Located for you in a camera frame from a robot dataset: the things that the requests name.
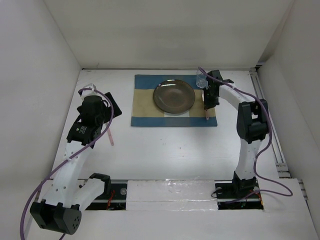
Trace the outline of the clear drinking glass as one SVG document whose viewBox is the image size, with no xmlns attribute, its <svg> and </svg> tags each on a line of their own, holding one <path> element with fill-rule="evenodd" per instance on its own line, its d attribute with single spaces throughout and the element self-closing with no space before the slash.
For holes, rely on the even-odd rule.
<svg viewBox="0 0 320 240">
<path fill-rule="evenodd" d="M 208 87 L 208 81 L 207 76 L 203 74 L 200 70 L 197 70 L 196 72 L 196 85 L 198 88 L 207 88 Z"/>
</svg>

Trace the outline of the pink handled fork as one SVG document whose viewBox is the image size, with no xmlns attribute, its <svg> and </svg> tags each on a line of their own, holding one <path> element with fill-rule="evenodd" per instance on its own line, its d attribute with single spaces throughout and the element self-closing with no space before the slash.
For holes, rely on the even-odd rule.
<svg viewBox="0 0 320 240">
<path fill-rule="evenodd" d="M 113 136 L 112 136 L 112 133 L 111 133 L 111 130 L 108 128 L 107 129 L 107 135 L 108 135 L 108 138 L 109 138 L 109 142 L 111 144 L 111 146 L 114 146 L 114 140 L 113 140 Z"/>
</svg>

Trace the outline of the pink handled knife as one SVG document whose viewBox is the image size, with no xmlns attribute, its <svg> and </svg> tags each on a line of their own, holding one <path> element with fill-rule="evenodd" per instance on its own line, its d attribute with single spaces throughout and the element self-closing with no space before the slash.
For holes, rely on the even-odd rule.
<svg viewBox="0 0 320 240">
<path fill-rule="evenodd" d="M 208 109 L 205 110 L 205 117 L 206 117 L 206 120 L 207 120 L 207 121 L 208 121 L 209 118 L 210 118 L 209 110 L 208 110 Z"/>
</svg>

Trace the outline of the blue and beige placemat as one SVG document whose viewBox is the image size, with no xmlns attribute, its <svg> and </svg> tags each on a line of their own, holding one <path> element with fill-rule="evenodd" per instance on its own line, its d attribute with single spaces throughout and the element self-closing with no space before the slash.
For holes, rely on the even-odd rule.
<svg viewBox="0 0 320 240">
<path fill-rule="evenodd" d="M 217 127 L 214 108 L 204 109 L 196 75 L 136 74 L 132 127 Z"/>
</svg>

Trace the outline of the dark brown ceramic plate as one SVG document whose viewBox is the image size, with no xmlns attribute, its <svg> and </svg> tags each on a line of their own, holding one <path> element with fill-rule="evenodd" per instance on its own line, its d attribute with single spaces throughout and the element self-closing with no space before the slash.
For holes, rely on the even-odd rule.
<svg viewBox="0 0 320 240">
<path fill-rule="evenodd" d="M 169 79 L 158 84 L 152 97 L 160 110 L 173 115 L 184 114 L 196 100 L 191 85 L 178 79 Z"/>
</svg>

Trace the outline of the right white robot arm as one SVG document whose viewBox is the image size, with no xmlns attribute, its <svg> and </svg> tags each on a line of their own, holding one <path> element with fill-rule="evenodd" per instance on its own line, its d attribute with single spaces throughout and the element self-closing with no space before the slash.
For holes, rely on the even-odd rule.
<svg viewBox="0 0 320 240">
<path fill-rule="evenodd" d="M 230 79 L 223 79 L 219 70 L 200 71 L 206 77 L 203 90 L 204 109 L 209 110 L 226 100 L 237 110 L 236 131 L 240 138 L 239 160 L 231 183 L 215 185 L 217 199 L 239 199 L 251 193 L 257 186 L 255 161 L 262 141 L 269 133 L 268 103 L 243 93 Z"/>
</svg>

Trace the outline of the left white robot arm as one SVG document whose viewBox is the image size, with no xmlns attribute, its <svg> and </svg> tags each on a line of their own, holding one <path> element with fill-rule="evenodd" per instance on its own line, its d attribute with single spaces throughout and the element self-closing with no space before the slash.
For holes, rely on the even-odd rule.
<svg viewBox="0 0 320 240">
<path fill-rule="evenodd" d="M 53 182 L 48 192 L 30 207 L 30 214 L 41 229 L 64 235 L 77 231 L 82 212 L 96 198 L 114 196 L 109 175 L 93 173 L 82 187 L 78 185 L 78 178 L 96 142 L 122 111 L 110 92 L 86 87 L 79 94 L 82 104 L 66 137 L 64 159 L 49 174 Z"/>
</svg>

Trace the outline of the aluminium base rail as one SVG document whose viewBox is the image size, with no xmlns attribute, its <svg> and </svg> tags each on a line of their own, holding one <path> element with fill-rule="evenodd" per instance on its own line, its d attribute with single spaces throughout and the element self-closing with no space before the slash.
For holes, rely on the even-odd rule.
<svg viewBox="0 0 320 240">
<path fill-rule="evenodd" d="M 225 209 L 237 198 L 230 180 L 113 180 L 111 192 L 97 197 L 88 210 L 197 211 Z"/>
</svg>

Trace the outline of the aluminium side rail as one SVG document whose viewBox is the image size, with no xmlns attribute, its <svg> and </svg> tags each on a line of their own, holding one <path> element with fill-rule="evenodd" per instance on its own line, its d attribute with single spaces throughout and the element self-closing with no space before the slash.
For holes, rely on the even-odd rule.
<svg viewBox="0 0 320 240">
<path fill-rule="evenodd" d="M 249 69 L 249 75 L 251 78 L 251 82 L 254 88 L 254 92 L 257 98 L 259 99 L 265 99 L 265 94 L 262 88 L 262 84 L 259 78 L 258 70 L 262 67 L 261 63 L 258 63 L 255 67 L 252 67 Z M 268 112 L 268 122 L 271 124 L 271 130 L 269 131 L 271 133 L 271 140 L 269 138 L 269 133 L 267 134 L 267 144 L 268 149 L 265 150 L 263 153 L 259 155 L 260 159 L 262 155 L 267 153 L 267 151 L 272 151 L 273 154 L 273 160 L 275 162 L 275 167 L 278 173 L 278 176 L 280 179 L 291 179 L 291 173 L 288 168 L 288 165 L 285 160 L 285 156 L 282 151 L 282 147 L 279 141 L 279 138 L 276 133 L 276 129 L 273 125 L 272 118 L 270 116 L 270 112 Z"/>
</svg>

